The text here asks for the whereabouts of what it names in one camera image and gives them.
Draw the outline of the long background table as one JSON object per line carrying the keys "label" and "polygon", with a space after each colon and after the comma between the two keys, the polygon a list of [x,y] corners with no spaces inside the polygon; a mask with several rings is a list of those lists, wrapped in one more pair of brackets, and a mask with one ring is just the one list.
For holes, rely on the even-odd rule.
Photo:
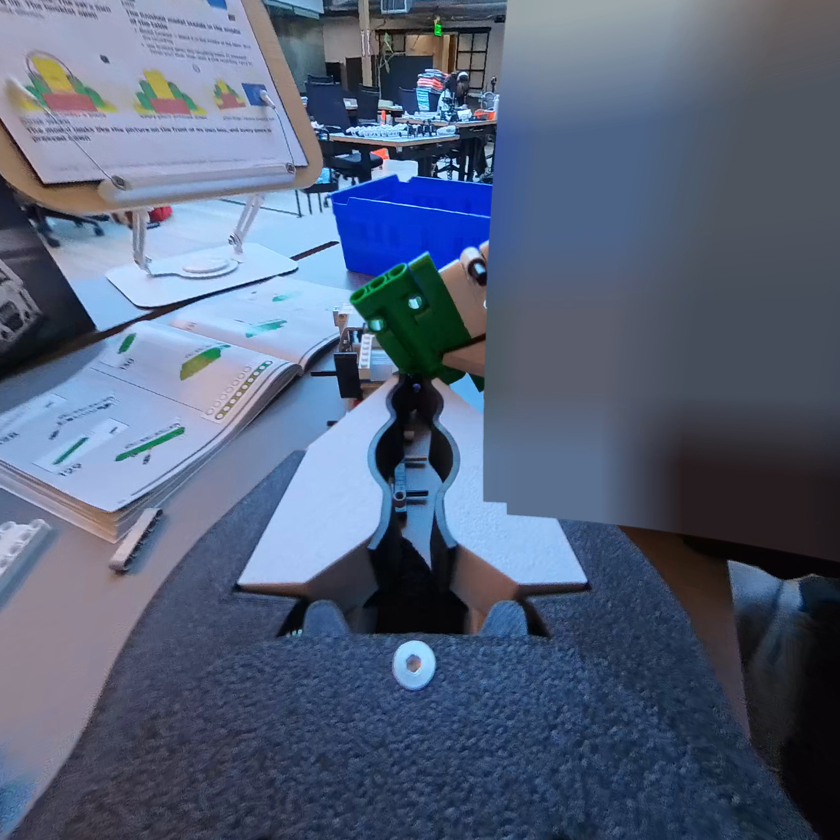
{"label": "long background table", "polygon": [[391,160],[414,161],[422,177],[444,177],[462,182],[491,178],[496,123],[486,120],[441,122],[403,120],[393,125],[372,124],[345,132],[319,133],[336,154],[386,149]]}

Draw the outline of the lego truck model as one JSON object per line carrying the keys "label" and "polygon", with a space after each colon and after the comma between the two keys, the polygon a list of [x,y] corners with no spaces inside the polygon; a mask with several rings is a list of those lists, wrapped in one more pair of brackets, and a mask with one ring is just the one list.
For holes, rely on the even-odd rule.
{"label": "lego truck model", "polygon": [[397,368],[349,302],[333,310],[333,321],[339,341],[332,352],[332,369],[309,374],[334,378],[339,395],[351,410],[396,374]]}

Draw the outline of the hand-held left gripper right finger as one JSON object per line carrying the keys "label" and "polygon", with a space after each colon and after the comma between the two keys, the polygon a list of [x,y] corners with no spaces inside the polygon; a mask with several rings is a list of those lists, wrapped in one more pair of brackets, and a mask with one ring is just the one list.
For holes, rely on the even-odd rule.
{"label": "hand-held left gripper right finger", "polygon": [[581,592],[588,580],[560,523],[508,512],[484,499],[484,417],[453,389],[432,380],[434,417],[453,456],[441,486],[443,535],[454,544],[448,587],[488,614],[501,601]]}

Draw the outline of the blue plastic bin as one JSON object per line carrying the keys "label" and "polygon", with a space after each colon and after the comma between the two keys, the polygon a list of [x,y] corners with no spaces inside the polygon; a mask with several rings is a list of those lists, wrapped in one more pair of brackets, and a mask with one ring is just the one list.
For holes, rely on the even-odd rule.
{"label": "blue plastic bin", "polygon": [[489,238],[492,185],[396,175],[332,194],[344,264],[371,277],[425,253],[437,268]]}

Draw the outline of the person's leg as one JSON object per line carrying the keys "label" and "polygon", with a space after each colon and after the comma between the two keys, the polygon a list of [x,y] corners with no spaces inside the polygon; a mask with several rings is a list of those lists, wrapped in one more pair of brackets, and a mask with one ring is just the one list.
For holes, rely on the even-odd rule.
{"label": "person's leg", "polygon": [[752,745],[820,838],[839,838],[839,580],[728,562]]}

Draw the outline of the black office chair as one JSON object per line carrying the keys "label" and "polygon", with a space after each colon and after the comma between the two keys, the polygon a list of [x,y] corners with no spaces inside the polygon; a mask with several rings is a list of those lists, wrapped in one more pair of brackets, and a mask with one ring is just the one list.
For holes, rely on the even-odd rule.
{"label": "black office chair", "polygon": [[309,80],[306,95],[308,112],[318,125],[316,133],[324,164],[352,182],[369,182],[373,169],[382,167],[382,159],[372,154],[369,147],[357,150],[350,143],[329,140],[331,133],[343,133],[352,127],[340,85]]}

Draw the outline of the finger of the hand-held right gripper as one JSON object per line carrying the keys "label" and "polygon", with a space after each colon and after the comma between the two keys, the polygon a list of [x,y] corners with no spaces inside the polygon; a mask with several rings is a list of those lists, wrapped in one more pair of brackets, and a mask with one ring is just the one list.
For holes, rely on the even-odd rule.
{"label": "finger of the hand-held right gripper", "polygon": [[476,337],[467,345],[444,354],[444,366],[473,377],[485,377],[486,337]]}
{"label": "finger of the hand-held right gripper", "polygon": [[472,340],[484,339],[487,333],[487,287],[481,286],[465,268],[455,260],[439,272],[458,315]]}

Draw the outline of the white lego beam orange pin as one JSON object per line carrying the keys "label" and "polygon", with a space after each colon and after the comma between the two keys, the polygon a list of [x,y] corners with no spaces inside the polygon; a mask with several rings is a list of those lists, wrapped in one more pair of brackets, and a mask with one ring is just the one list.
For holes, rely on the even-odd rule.
{"label": "white lego beam orange pin", "polygon": [[129,570],[132,563],[140,556],[145,543],[162,516],[161,508],[143,510],[109,560],[108,567],[111,572],[125,574]]}

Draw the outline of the wooden document stand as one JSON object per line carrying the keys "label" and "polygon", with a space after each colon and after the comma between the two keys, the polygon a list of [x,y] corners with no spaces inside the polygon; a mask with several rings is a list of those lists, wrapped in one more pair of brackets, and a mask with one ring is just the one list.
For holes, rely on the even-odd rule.
{"label": "wooden document stand", "polygon": [[[315,183],[322,169],[319,141],[302,103],[301,94],[282,53],[266,5],[242,2],[270,77],[308,163],[284,164],[229,172],[226,175],[158,175],[127,182],[116,175],[82,183],[42,183],[2,123],[2,177],[34,203],[74,215],[129,213],[133,261],[109,270],[106,278],[138,308],[159,308],[211,295],[251,282],[285,275],[297,268],[294,261],[256,244],[245,244],[265,194],[300,190]],[[185,255],[151,259],[145,253],[148,211],[178,203],[246,196],[227,245]]]}

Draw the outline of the green lego piece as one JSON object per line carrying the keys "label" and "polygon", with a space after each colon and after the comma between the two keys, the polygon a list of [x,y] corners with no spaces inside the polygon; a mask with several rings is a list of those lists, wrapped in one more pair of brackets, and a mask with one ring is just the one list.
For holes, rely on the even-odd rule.
{"label": "green lego piece", "polygon": [[[485,245],[468,248],[456,260],[487,286]],[[374,277],[352,293],[350,303],[399,372],[450,385],[466,373],[445,367],[444,354],[473,339],[446,290],[441,269],[425,253]]]}

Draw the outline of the small grey lego piece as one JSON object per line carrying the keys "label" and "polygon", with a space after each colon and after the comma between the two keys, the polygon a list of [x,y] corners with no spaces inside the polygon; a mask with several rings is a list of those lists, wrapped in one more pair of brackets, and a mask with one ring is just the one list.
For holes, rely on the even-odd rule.
{"label": "small grey lego piece", "polygon": [[408,509],[415,504],[424,504],[429,496],[426,489],[409,490],[407,487],[407,473],[409,469],[424,469],[427,466],[426,456],[408,456],[402,459],[394,468],[392,478],[392,508],[401,519],[406,519]]}

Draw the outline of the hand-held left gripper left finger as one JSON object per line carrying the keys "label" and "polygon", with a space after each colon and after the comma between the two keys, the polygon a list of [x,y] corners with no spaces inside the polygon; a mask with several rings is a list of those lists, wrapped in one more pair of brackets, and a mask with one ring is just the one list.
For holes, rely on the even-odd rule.
{"label": "hand-held left gripper left finger", "polygon": [[420,385],[391,376],[309,445],[238,577],[244,592],[333,602],[355,632],[373,632],[378,609],[403,593],[409,560],[422,561],[422,510],[392,508]]}

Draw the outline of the lego instruction booklet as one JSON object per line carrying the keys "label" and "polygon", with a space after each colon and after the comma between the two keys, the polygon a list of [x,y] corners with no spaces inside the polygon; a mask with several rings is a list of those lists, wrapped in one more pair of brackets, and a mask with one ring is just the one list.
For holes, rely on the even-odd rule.
{"label": "lego instruction booklet", "polygon": [[142,321],[2,415],[2,488],[111,543],[339,339],[350,291],[280,276]]}

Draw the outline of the printed instruction sheet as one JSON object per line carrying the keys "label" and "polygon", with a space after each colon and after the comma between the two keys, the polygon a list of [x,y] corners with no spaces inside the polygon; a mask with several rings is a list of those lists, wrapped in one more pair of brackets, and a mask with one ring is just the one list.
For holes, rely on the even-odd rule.
{"label": "printed instruction sheet", "polygon": [[1,68],[47,185],[308,163],[242,2],[1,2]]}

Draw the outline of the black lego set box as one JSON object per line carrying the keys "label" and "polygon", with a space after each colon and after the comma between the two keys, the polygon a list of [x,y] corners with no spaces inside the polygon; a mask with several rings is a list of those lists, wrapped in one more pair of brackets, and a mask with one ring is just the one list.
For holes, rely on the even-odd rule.
{"label": "black lego set box", "polygon": [[88,311],[1,181],[1,377],[95,329]]}

